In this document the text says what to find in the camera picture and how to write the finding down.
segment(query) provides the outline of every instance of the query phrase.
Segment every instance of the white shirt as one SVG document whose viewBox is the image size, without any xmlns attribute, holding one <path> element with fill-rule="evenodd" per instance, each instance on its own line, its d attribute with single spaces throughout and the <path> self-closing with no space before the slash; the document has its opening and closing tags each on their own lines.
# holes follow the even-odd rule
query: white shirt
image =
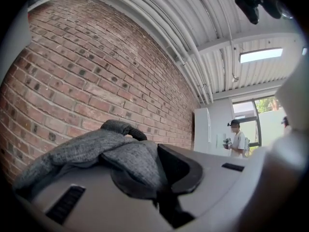
<svg viewBox="0 0 309 232">
<path fill-rule="evenodd" d="M 245 149 L 245 142 L 246 142 L 246 137 L 245 134 L 243 134 L 242 131 L 239 131 L 235 137 L 234 137 L 234 141 L 232 144 L 232 148 L 236 148 L 236 149 Z M 232 150 L 231 153 L 232 157 L 239 157 L 240 154 L 237 153 L 235 150 Z"/>
</svg>

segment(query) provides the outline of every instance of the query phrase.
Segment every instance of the skylight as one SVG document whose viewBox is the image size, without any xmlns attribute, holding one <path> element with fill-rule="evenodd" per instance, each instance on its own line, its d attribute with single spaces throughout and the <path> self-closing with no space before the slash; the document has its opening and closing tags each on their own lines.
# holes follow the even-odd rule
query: skylight
<svg viewBox="0 0 309 232">
<path fill-rule="evenodd" d="M 254 52 L 241 53 L 239 61 L 241 63 L 256 61 L 266 58 L 276 58 L 282 55 L 282 48 L 259 50 Z"/>
</svg>

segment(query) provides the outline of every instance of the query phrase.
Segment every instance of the white wall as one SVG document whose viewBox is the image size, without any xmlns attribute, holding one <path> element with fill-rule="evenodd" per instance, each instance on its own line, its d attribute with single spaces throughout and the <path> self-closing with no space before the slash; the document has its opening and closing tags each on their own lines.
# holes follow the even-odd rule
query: white wall
<svg viewBox="0 0 309 232">
<path fill-rule="evenodd" d="M 234 119 L 233 105 L 229 98 L 225 98 L 216 100 L 213 104 L 206 105 L 205 107 L 208 108 L 211 118 L 211 143 L 209 150 L 214 150 L 216 148 L 217 134 L 225 133 L 226 137 L 234 138 L 231 128 L 227 126 L 227 123 Z"/>
</svg>

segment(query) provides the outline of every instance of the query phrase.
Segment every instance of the tree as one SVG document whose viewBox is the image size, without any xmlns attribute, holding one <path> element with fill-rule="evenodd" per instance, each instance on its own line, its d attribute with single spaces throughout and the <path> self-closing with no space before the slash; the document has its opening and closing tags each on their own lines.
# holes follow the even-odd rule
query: tree
<svg viewBox="0 0 309 232">
<path fill-rule="evenodd" d="M 279 101 L 275 97 L 258 100 L 255 104 L 259 114 L 269 111 L 277 111 L 281 107 Z"/>
</svg>

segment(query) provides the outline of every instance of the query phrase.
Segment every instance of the window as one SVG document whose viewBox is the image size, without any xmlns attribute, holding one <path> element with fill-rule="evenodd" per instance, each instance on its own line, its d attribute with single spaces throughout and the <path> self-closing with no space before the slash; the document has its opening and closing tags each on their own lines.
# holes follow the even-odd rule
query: window
<svg viewBox="0 0 309 232">
<path fill-rule="evenodd" d="M 275 97 L 235 103 L 233 109 L 240 129 L 250 140 L 250 150 L 269 145 L 283 135 L 281 122 L 286 114 Z"/>
<path fill-rule="evenodd" d="M 246 63 L 266 58 L 277 58 L 282 55 L 282 51 L 283 51 L 282 48 L 273 48 L 273 49 L 245 52 L 239 55 L 239 61 L 241 63 Z"/>
</svg>

